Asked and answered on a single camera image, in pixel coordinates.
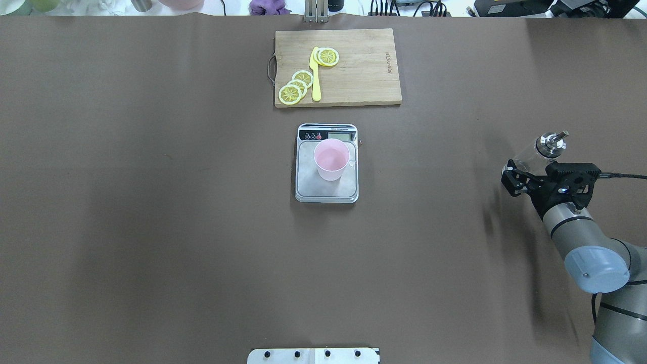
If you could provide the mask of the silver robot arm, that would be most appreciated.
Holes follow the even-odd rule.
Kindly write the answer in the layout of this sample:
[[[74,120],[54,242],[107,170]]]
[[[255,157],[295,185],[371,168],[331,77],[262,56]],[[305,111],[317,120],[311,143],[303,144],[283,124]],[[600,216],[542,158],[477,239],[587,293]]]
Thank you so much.
[[[587,210],[597,179],[592,163],[558,163],[535,175],[508,160],[501,182],[527,194],[578,287],[592,295],[592,363],[645,363],[645,247],[610,238]]]

